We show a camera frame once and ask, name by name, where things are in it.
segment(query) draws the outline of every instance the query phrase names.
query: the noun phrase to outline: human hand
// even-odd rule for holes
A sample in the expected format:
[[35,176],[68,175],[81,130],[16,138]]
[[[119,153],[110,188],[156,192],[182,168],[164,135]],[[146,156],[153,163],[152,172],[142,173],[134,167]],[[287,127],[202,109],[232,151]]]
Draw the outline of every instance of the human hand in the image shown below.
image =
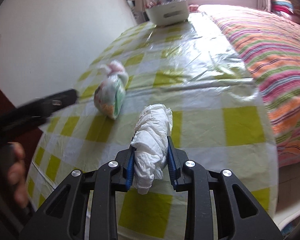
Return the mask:
[[25,153],[20,143],[12,142],[11,144],[13,144],[14,154],[18,161],[8,170],[7,178],[11,185],[17,184],[14,199],[21,208],[25,208],[29,202],[25,187],[25,165],[23,161]]

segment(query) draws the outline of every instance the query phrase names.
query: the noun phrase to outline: bed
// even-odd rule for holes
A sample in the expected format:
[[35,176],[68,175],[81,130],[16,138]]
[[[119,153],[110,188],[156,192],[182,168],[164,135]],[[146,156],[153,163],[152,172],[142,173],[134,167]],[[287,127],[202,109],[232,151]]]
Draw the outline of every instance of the bed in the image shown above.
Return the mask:
[[[97,66],[113,59],[130,76],[115,121],[93,104]],[[175,147],[206,169],[233,170],[274,217],[278,168],[300,162],[300,93],[280,99],[287,91],[278,69],[300,89],[300,26],[268,12],[211,5],[183,23],[126,30],[79,77],[78,103],[46,127],[27,178],[33,206],[73,169],[95,170],[127,149],[142,109],[162,103],[173,112]],[[117,192],[119,238],[184,239],[186,203],[167,169],[146,195]]]

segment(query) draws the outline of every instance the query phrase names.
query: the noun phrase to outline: green checkered tablecloth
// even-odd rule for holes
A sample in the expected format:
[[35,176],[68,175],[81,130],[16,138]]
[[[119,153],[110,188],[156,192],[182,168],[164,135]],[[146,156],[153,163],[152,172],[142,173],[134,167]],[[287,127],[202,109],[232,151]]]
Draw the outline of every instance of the green checkered tablecloth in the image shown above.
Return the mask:
[[[130,76],[115,121],[93,104],[102,81],[97,65],[113,59]],[[36,208],[73,169],[95,170],[127,149],[140,112],[161,103],[173,112],[175,147],[209,170],[234,171],[274,215],[278,164],[266,110],[244,63],[207,16],[125,31],[74,88],[78,104],[51,118],[32,160],[27,187]],[[116,202],[120,239],[184,239],[187,194],[173,191],[167,168],[148,194],[131,189],[117,193]]]

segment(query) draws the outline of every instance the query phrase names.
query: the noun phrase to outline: crumpled tissue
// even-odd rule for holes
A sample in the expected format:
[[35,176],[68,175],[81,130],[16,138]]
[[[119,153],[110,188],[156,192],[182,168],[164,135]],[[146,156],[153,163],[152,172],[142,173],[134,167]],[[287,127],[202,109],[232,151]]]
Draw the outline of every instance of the crumpled tissue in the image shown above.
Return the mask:
[[171,130],[170,108],[155,104],[143,109],[131,142],[136,149],[133,185],[139,194],[147,194],[154,179],[163,179],[162,169],[167,164],[167,136],[171,135]]

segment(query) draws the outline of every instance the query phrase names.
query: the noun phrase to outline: pink striped bedspread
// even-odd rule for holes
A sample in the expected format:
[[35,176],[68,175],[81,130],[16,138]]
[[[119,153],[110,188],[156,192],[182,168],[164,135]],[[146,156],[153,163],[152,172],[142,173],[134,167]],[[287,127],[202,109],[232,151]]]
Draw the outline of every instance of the pink striped bedspread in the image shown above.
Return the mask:
[[300,162],[300,25],[273,13],[207,5],[254,78],[268,111],[279,166]]

